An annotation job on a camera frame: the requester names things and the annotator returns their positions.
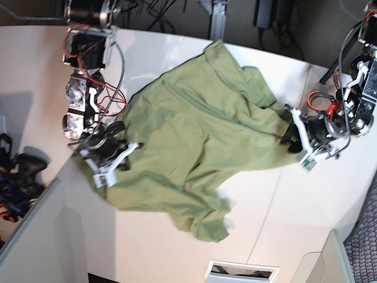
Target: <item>red component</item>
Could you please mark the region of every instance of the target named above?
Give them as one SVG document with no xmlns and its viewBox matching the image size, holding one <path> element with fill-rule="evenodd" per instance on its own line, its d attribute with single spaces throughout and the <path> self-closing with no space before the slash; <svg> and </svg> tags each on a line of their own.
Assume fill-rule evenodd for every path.
<svg viewBox="0 0 377 283">
<path fill-rule="evenodd" d="M 336 112 L 340 109 L 340 102 L 333 102 L 326 111 L 326 115 L 329 116 L 330 120 L 334 119 Z"/>
<path fill-rule="evenodd" d="M 8 216 L 8 215 L 9 215 L 8 211 L 3 211 L 3 212 L 0 213 L 0 218 Z"/>
</svg>

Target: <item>black plastic part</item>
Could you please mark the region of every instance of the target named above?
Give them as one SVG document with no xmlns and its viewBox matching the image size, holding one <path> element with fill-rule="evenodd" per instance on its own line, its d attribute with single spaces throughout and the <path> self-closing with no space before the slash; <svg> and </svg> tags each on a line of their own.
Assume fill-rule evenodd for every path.
<svg viewBox="0 0 377 283">
<path fill-rule="evenodd" d="M 72 55 L 80 55 L 83 68 L 87 70 L 104 68 L 103 64 L 106 37 L 79 33 L 72 38 Z M 77 58 L 67 60 L 72 67 L 78 68 Z"/>
<path fill-rule="evenodd" d="M 254 26 L 263 29 L 271 28 L 275 8 L 274 0 L 257 0 L 254 10 Z"/>
<path fill-rule="evenodd" d="M 18 164 L 18 172 L 11 175 L 11 183 L 19 186 L 28 197 L 37 198 L 44 187 L 35 183 L 35 177 L 47 168 L 47 163 L 40 158 L 23 153 L 17 155 L 15 164 Z"/>
<path fill-rule="evenodd" d="M 11 169 L 11 152 L 12 138 L 5 133 L 0 134 L 0 167 L 6 172 Z"/>
<path fill-rule="evenodd" d="M 311 118 L 307 122 L 307 127 L 309 134 L 320 144 L 328 144 L 333 141 L 333 137 L 328 137 L 328 130 L 325 125 L 324 115 L 317 115 L 314 118 Z"/>
<path fill-rule="evenodd" d="M 69 21 L 100 26 L 100 13 L 104 0 L 72 0 Z"/>
<path fill-rule="evenodd" d="M 302 151 L 302 144 L 299 130 L 294 122 L 291 122 L 287 131 L 280 140 L 281 145 L 289 146 L 289 153 L 299 153 Z"/>
<path fill-rule="evenodd" d="M 109 159 L 113 158 L 118 152 L 118 144 L 113 137 L 108 137 L 103 125 L 98 128 L 99 133 L 93 135 L 89 141 L 87 141 L 88 147 L 94 147 L 105 142 L 97 149 L 90 149 L 90 158 L 97 162 L 106 163 Z"/>
</svg>

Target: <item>red wire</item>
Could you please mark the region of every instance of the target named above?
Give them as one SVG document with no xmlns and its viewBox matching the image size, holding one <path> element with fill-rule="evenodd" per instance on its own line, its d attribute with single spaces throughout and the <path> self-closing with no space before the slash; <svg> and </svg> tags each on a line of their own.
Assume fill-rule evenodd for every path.
<svg viewBox="0 0 377 283">
<path fill-rule="evenodd" d="M 318 90 L 315 90 L 315 91 L 311 92 L 311 93 L 307 96 L 307 100 L 306 100 L 306 102 L 307 102 L 307 105 L 308 105 L 311 109 L 316 110 L 316 111 L 319 111 L 319 112 L 322 112 L 321 109 L 312 106 L 312 103 L 310 102 L 310 97 L 311 97 L 313 94 L 315 94 L 315 93 L 319 93 L 319 92 L 320 92 L 320 91 L 318 91 Z"/>
<path fill-rule="evenodd" d="M 340 86 L 339 86 L 339 83 L 338 83 L 338 69 L 339 67 L 336 67 L 335 68 L 335 71 L 334 71 L 334 85 L 337 89 L 340 89 Z"/>
<path fill-rule="evenodd" d="M 64 37 L 64 40 L 63 40 L 63 43 L 62 43 L 62 49 L 63 49 L 63 52 L 66 56 L 70 57 L 70 58 L 77 58 L 77 63 L 78 63 L 78 67 L 80 69 L 80 71 L 82 71 L 85 75 L 85 77 L 90 80 L 91 82 L 95 83 L 95 84 L 98 84 L 98 85 L 102 85 L 103 87 L 107 88 L 108 90 L 112 90 L 112 91 L 115 91 L 114 88 L 112 87 L 109 87 L 108 85 L 106 85 L 105 83 L 102 83 L 100 81 L 97 81 L 95 79 L 93 79 L 92 77 L 90 77 L 86 71 L 86 69 L 84 69 L 82 67 L 82 62 L 81 62 L 81 54 L 80 55 L 73 55 L 73 54 L 70 54 L 69 52 L 66 51 L 65 49 L 65 43 L 67 41 L 67 38 L 69 36 L 69 34 L 76 28 L 87 28 L 89 29 L 90 26 L 89 25 L 85 25 L 85 24 L 79 24 L 79 25 L 75 25 L 73 27 L 71 27 L 68 31 L 67 31 L 67 34 L 65 35 Z M 117 117 L 119 116 L 120 114 L 122 114 L 124 111 L 125 111 L 125 107 L 127 106 L 127 102 L 125 100 L 125 97 L 123 97 L 119 91 L 117 91 L 116 93 L 117 96 L 120 96 L 120 99 L 121 99 L 121 102 L 124 104 L 124 108 L 122 109 L 122 111 L 120 111 L 119 113 L 117 114 L 114 114 L 114 115 L 105 115 L 106 117 Z M 100 104 L 97 104 L 100 108 L 102 108 L 103 110 L 105 110 L 105 108 L 103 106 L 101 106 Z"/>
<path fill-rule="evenodd" d="M 365 16 L 365 19 L 368 19 L 369 16 L 370 16 L 371 14 L 375 14 L 375 13 L 377 13 L 377 9 L 373 9 L 373 10 L 369 11 L 369 12 L 366 14 L 366 16 Z"/>
</svg>

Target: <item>wire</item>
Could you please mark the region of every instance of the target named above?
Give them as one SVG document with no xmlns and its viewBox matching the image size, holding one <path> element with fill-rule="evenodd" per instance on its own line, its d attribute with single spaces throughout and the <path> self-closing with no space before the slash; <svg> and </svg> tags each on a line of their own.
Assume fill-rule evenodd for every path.
<svg viewBox="0 0 377 283">
<path fill-rule="evenodd" d="M 15 19 L 20 19 L 21 21 L 65 21 L 62 18 L 54 18 L 54 17 L 24 17 L 24 16 L 18 16 L 15 14 L 11 9 L 9 9 L 4 4 L 0 4 L 0 8 L 3 9 L 5 12 L 10 14 Z"/>
<path fill-rule="evenodd" d="M 366 15 L 365 15 L 365 21 L 368 20 L 369 16 L 372 14 L 377 13 L 377 9 L 370 10 Z"/>
<path fill-rule="evenodd" d="M 343 10 L 343 12 L 346 13 L 347 15 L 349 15 L 356 22 L 359 22 L 360 19 L 358 17 L 356 17 L 353 13 L 351 13 L 350 11 L 347 10 L 347 8 L 345 7 L 343 1 L 344 0 L 339 0 L 339 5 L 340 5 L 340 8 Z"/>
<path fill-rule="evenodd" d="M 110 93 L 108 92 L 108 88 L 106 88 L 106 91 L 107 91 L 107 96 L 106 97 L 109 97 L 110 99 L 111 99 L 111 97 L 110 97 Z M 123 114 L 123 112 L 125 112 L 125 108 L 126 108 L 126 106 L 127 106 L 127 103 L 125 102 L 125 99 L 124 99 L 124 106 L 123 106 L 123 108 L 122 108 L 122 110 L 121 111 L 119 111 L 118 113 L 115 113 L 115 114 L 107 114 L 107 112 L 103 109 L 103 111 L 104 111 L 104 114 L 105 114 L 105 116 L 106 117 L 118 117 L 119 115 L 121 115 L 121 114 Z"/>
<path fill-rule="evenodd" d="M 77 29 L 77 28 L 86 28 L 86 29 L 89 29 L 90 26 L 89 26 L 89 25 L 86 25 L 86 24 L 79 24 L 79 25 L 75 25 L 75 26 L 73 26 L 73 27 L 71 27 L 71 28 L 68 29 L 68 31 L 67 31 L 67 33 L 65 34 L 65 37 L 64 37 L 64 39 L 63 39 L 62 49 L 63 49 L 63 53 L 64 53 L 67 57 L 70 57 L 70 58 L 77 58 L 78 55 L 73 55 L 73 54 L 67 52 L 67 50 L 65 49 L 65 43 L 66 43 L 67 38 L 68 38 L 68 36 L 70 35 L 70 33 L 71 33 L 73 30 Z"/>
<path fill-rule="evenodd" d="M 340 53 L 339 53 L 339 68 L 338 68 L 338 71 L 339 71 L 339 87 L 340 87 L 340 91 L 342 92 L 342 104 L 343 104 L 343 110 L 344 110 L 344 119 L 345 119 L 346 128 L 347 128 L 346 134 L 348 136 L 348 141 L 347 141 L 347 144 L 342 149 L 337 150 L 334 154 L 327 157 L 327 159 L 332 157 L 332 156 L 337 156 L 340 152 L 344 151 L 349 146 L 349 144 L 351 143 L 351 131 L 350 131 L 350 126 L 349 126 L 349 121 L 348 121 L 348 108 L 346 107 L 345 93 L 344 93 L 344 88 L 343 88 L 342 58 L 343 58 L 343 50 L 345 48 L 345 45 L 346 45 L 348 38 L 353 33 L 353 31 L 361 25 L 361 23 L 362 22 L 358 22 L 356 25 L 354 25 L 349 30 L 349 32 L 347 33 L 346 37 L 343 40 L 343 44 L 342 44 L 342 47 L 340 48 Z"/>
<path fill-rule="evenodd" d="M 260 44 L 260 47 L 263 51 L 265 51 L 265 47 L 264 47 L 264 44 L 263 44 L 263 33 L 264 33 L 264 29 L 263 28 L 258 28 L 258 39 L 259 39 L 259 44 Z"/>
<path fill-rule="evenodd" d="M 121 86 L 121 84 L 122 84 L 123 77 L 124 77 L 124 57 L 123 57 L 123 53 L 122 53 L 122 50 L 120 49 L 119 45 L 118 45 L 116 42 L 113 42 L 113 43 L 111 44 L 111 46 L 113 46 L 113 45 L 115 45 L 115 47 L 117 47 L 118 52 L 119 52 L 119 55 L 120 55 L 120 58 L 121 58 L 121 62 L 122 62 L 122 71 L 121 71 L 121 75 L 120 75 L 120 79 L 119 79 L 118 86 L 117 86 L 117 88 L 115 89 L 114 94 L 113 94 L 113 96 L 112 96 L 111 99 L 110 99 L 110 102 L 107 104 L 107 106 L 106 106 L 104 112 L 102 113 L 100 119 L 98 120 L 98 123 L 97 123 L 96 127 L 94 128 L 93 132 L 92 132 L 89 136 L 87 136 L 84 140 L 79 140 L 79 141 L 75 141 L 75 142 L 73 142 L 73 143 L 69 143 L 69 144 L 68 144 L 69 147 L 74 146 L 74 145 L 76 145 L 76 144 L 80 144 L 80 143 L 85 143 L 85 142 L 87 142 L 87 141 L 88 141 L 88 140 L 89 140 L 89 139 L 90 139 L 90 138 L 96 133 L 96 131 L 97 131 L 98 128 L 100 127 L 101 122 L 103 121 L 103 119 L 104 119 L 104 117 L 105 117 L 107 111 L 109 110 L 111 104 L 113 103 L 113 101 L 114 101 L 114 99 L 115 99 L 115 97 L 116 97 L 116 95 L 117 95 L 117 93 L 118 93 L 118 91 L 119 91 L 119 89 L 120 89 L 120 86 Z M 78 57 L 78 63 L 79 63 L 79 65 L 80 65 L 80 69 L 82 69 L 82 64 L 81 64 L 80 61 L 81 61 L 81 60 L 80 60 L 80 57 Z M 84 74 L 85 74 L 85 76 L 88 76 L 88 79 L 90 78 L 90 76 L 87 74 L 87 72 L 85 72 Z"/>
<path fill-rule="evenodd" d="M 316 99 L 316 98 L 325 98 L 325 99 L 330 100 L 332 103 L 337 101 L 333 96 L 331 96 L 331 95 L 329 95 L 329 94 L 321 93 L 321 92 L 318 91 L 318 90 L 312 91 L 312 92 L 307 96 L 307 99 L 306 99 L 307 106 L 309 106 L 310 109 L 312 109 L 312 110 L 314 110 L 314 111 L 317 111 L 317 112 L 319 112 L 319 113 L 324 112 L 324 110 L 319 109 L 319 108 L 317 108 L 317 107 L 314 107 L 314 106 L 312 105 L 313 100 Z"/>
<path fill-rule="evenodd" d="M 136 1 L 131 1 L 131 0 L 124 0 L 124 1 L 128 1 L 128 2 L 130 3 L 130 5 L 133 5 L 133 6 L 128 7 L 128 8 L 125 9 L 125 10 L 121 10 L 121 11 L 120 11 L 121 13 L 130 12 L 131 10 L 136 9 L 137 7 L 139 7 L 139 3 L 136 2 Z"/>
<path fill-rule="evenodd" d="M 151 3 L 150 2 L 147 2 L 146 0 L 139 0 L 140 2 L 140 7 L 139 7 L 139 14 L 141 14 L 141 11 L 143 10 L 143 6 L 144 5 L 148 5 L 148 7 L 151 7 Z M 156 11 L 154 8 L 148 8 L 147 9 L 147 12 L 148 14 L 153 17 L 153 18 L 157 18 L 158 15 L 160 14 L 158 11 Z M 175 26 L 164 16 L 162 16 L 160 19 L 159 19 L 160 23 L 164 24 L 164 25 L 168 25 L 170 28 L 171 28 L 171 33 L 172 34 L 177 34 L 177 31 L 176 31 L 176 28 Z"/>
<path fill-rule="evenodd" d="M 170 4 L 165 8 L 164 7 L 164 10 L 163 11 L 161 11 L 160 13 L 159 13 L 159 15 L 154 19 L 154 21 L 149 25 L 149 27 L 147 28 L 147 31 L 150 31 L 151 29 L 152 29 L 152 27 L 154 27 L 154 25 L 156 24 L 156 23 L 158 23 L 158 21 L 160 21 L 161 19 L 162 19 L 162 17 L 164 16 L 164 14 L 170 9 L 170 7 L 174 4 L 174 3 L 176 3 L 177 2 L 177 0 L 172 0 L 171 2 L 170 2 Z"/>
<path fill-rule="evenodd" d="M 105 83 L 105 84 L 108 85 L 108 86 L 110 86 L 110 87 L 112 87 L 113 89 L 115 89 L 115 87 L 113 85 L 111 85 L 109 83 Z M 121 94 L 121 96 L 123 98 L 122 100 L 125 101 L 125 96 L 124 96 L 123 92 L 121 90 L 119 90 L 119 93 Z"/>
<path fill-rule="evenodd" d="M 353 27 L 357 27 L 361 22 L 358 22 L 356 25 L 354 25 Z M 353 34 L 352 38 L 349 40 L 349 42 L 347 43 L 346 47 L 344 48 L 343 50 L 343 58 L 344 59 L 348 52 L 352 49 L 352 47 L 355 45 L 355 42 L 358 40 L 358 36 L 359 36 L 359 30 L 360 28 Z M 338 66 L 339 63 L 338 63 L 338 58 L 332 63 L 331 67 L 328 69 L 328 71 L 326 72 L 325 75 L 323 75 L 323 77 L 319 80 L 319 82 L 321 84 L 326 84 L 326 82 L 331 78 L 332 74 L 334 73 L 334 70 L 336 68 L 336 66 Z"/>
<path fill-rule="evenodd" d="M 187 0 L 184 0 L 182 12 L 185 13 L 187 8 Z"/>
</svg>

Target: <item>white vent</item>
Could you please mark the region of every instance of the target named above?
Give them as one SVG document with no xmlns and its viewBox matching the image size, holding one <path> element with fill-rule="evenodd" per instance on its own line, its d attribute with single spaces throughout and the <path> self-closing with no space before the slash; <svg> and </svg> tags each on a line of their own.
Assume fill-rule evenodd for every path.
<svg viewBox="0 0 377 283">
<path fill-rule="evenodd" d="M 279 267 L 210 261 L 207 283 L 272 283 Z"/>
</svg>

